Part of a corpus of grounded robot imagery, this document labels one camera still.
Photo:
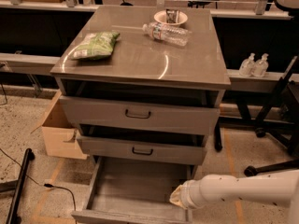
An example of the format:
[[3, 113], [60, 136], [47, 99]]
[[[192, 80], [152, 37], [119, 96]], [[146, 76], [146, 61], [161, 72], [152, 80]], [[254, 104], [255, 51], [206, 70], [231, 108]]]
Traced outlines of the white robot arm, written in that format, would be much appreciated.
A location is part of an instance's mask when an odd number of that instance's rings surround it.
[[237, 200], [289, 207], [288, 224], [299, 224], [299, 171], [239, 178], [206, 175], [179, 185], [169, 202], [185, 210], [196, 210], [208, 203]]

